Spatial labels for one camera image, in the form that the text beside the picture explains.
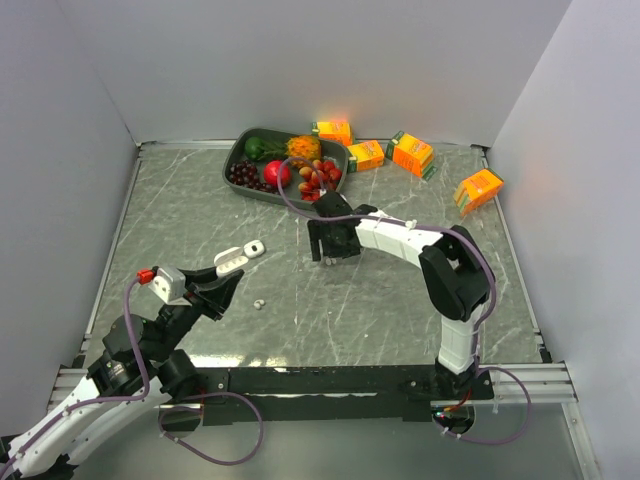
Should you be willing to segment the white square charging case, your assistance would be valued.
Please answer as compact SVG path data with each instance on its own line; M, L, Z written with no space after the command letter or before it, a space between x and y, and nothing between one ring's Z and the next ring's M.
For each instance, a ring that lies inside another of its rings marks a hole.
M252 240L243 247L244 255L249 259L255 259L262 256L266 248L261 240Z

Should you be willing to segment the white oval charging case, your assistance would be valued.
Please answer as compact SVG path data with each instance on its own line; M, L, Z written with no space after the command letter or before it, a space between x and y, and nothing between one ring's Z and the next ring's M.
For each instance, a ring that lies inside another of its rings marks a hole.
M216 275L226 277L233 272L242 269L249 262L241 247L231 247L214 257Z

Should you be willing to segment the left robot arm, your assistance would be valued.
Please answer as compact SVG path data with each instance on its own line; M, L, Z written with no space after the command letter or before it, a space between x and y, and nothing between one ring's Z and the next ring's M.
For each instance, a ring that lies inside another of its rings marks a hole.
M90 442L87 429L107 413L124 416L155 400L184 402L195 395L198 371L178 345L200 317L222 318L244 272L220 277L215 268L182 270L183 304L164 305L155 319L132 314L132 290L152 283L159 274L158 267L143 269L128 282L122 316L104 337L102 355L72 392L34 427L2 438L2 477L64 478L71 463L66 449L77 437Z

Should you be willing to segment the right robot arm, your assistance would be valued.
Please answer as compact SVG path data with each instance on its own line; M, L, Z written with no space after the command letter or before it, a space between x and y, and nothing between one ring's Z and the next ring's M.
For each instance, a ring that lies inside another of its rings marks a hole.
M309 219L312 259L350 258L364 249L404 260L422 272L427 293L439 312L441 341L438 390L459 398L472 384L478 360L478 327L495 306L495 276L469 232L427 227L400 220L370 205L352 208L333 191L313 202Z

